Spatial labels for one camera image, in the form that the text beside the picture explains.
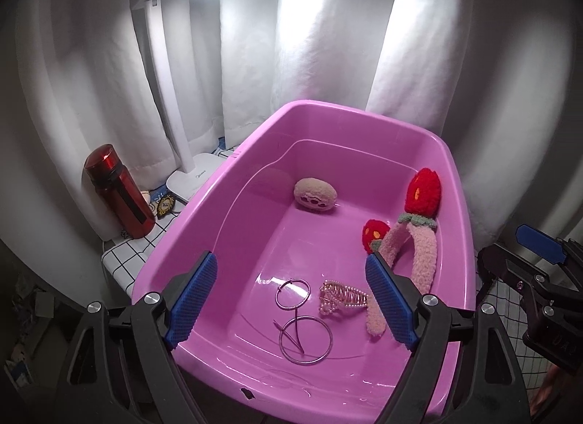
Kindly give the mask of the person's hand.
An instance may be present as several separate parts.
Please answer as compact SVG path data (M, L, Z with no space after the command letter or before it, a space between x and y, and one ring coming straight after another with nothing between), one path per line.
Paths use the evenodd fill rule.
M539 387L539 390L532 397L530 401L531 416L537 414L540 409L551 399L554 392L558 392L561 388L565 388L572 382L572 376L567 372L562 371L557 365L552 364L545 375L544 381Z

